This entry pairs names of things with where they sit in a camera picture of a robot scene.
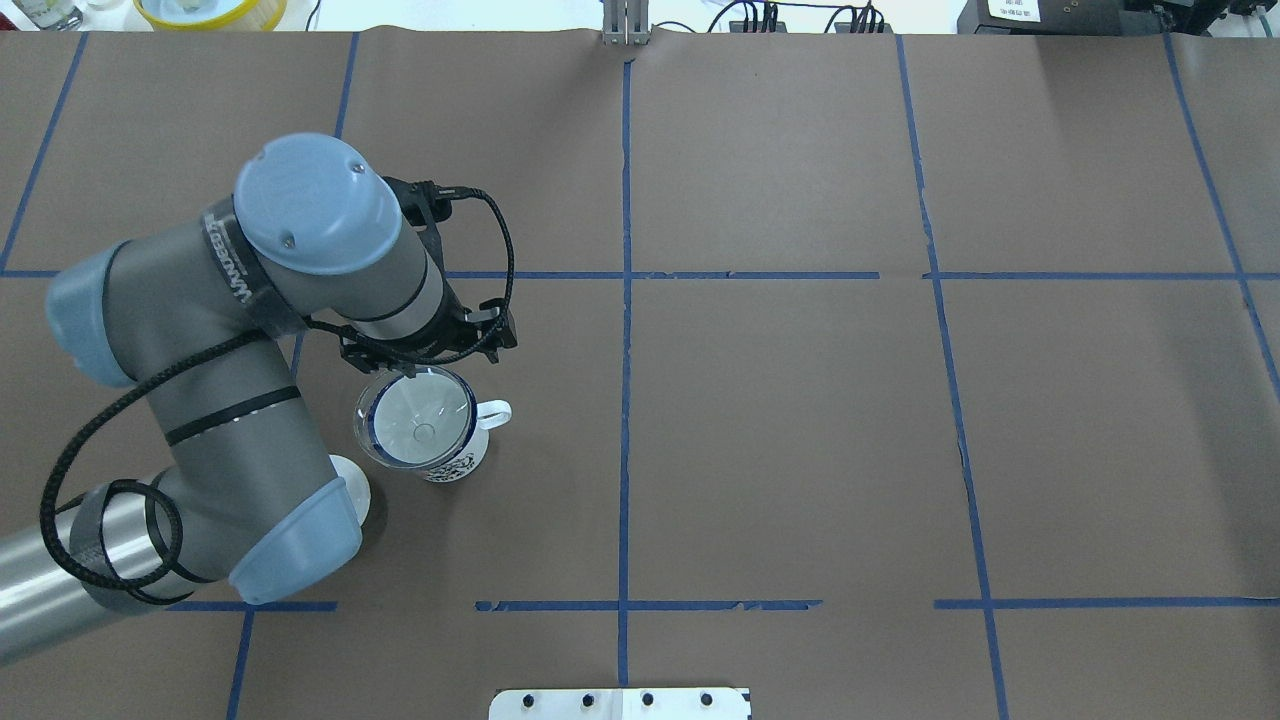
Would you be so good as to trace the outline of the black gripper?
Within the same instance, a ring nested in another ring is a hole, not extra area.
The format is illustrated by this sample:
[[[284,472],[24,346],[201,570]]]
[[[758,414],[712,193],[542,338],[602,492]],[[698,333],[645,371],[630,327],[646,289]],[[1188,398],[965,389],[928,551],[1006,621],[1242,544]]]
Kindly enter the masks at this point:
[[[352,320],[340,329],[340,357],[366,374],[415,375],[472,355],[497,363],[499,351],[518,346],[504,300],[489,300],[477,310],[444,300],[435,309],[404,307],[376,320]]]

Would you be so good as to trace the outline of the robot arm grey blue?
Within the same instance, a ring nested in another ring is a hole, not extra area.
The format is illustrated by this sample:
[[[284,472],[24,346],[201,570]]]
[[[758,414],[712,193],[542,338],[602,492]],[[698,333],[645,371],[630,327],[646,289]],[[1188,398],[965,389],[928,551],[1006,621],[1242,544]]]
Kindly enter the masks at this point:
[[[516,345],[513,284],[486,191],[381,176],[317,133],[265,143],[196,219],[56,274],[55,341],[123,396],[3,542],[3,664],[205,585],[261,606],[346,565],[358,511],[279,340],[333,334],[362,373],[495,363]]]

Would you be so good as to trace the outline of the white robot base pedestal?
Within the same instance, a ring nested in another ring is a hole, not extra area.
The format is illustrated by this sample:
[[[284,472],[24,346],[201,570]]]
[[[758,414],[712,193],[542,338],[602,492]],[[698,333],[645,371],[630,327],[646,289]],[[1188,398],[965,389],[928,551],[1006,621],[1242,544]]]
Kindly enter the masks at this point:
[[[732,687],[508,689],[489,719],[751,719],[750,691]]]

